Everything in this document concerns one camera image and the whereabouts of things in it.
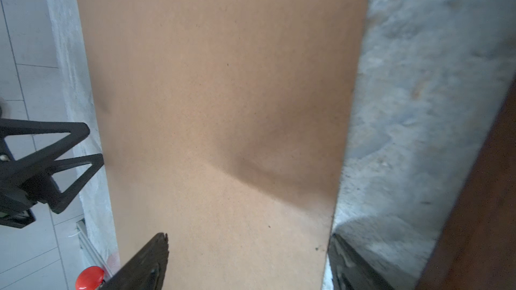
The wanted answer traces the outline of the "brown cardboard backing board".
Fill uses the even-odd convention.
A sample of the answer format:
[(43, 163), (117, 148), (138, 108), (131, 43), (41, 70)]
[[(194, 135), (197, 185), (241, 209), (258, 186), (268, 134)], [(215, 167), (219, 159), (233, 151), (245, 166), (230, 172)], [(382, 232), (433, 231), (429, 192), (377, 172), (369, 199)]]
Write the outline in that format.
[(120, 260), (320, 289), (368, 0), (77, 0)]

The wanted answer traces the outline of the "brown wooden picture frame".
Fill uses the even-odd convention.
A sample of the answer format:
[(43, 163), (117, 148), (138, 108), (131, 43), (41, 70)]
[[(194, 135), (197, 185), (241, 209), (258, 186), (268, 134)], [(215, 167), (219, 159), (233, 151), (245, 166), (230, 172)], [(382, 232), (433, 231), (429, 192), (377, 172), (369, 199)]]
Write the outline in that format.
[(515, 288), (514, 84), (416, 288)]

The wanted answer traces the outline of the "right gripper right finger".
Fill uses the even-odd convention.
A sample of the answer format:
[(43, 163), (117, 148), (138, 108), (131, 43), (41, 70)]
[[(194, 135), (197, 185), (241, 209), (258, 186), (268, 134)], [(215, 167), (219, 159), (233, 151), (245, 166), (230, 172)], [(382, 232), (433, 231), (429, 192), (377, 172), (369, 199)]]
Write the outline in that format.
[(328, 248), (334, 289), (394, 290), (342, 236), (332, 234)]

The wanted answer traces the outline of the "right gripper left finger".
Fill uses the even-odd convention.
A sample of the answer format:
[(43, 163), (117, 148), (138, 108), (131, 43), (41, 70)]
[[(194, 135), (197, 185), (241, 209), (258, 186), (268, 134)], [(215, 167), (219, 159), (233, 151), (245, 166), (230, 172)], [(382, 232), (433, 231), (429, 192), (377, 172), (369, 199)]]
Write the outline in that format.
[(100, 289), (161, 290), (165, 280), (168, 259), (168, 235), (162, 232), (157, 233)]

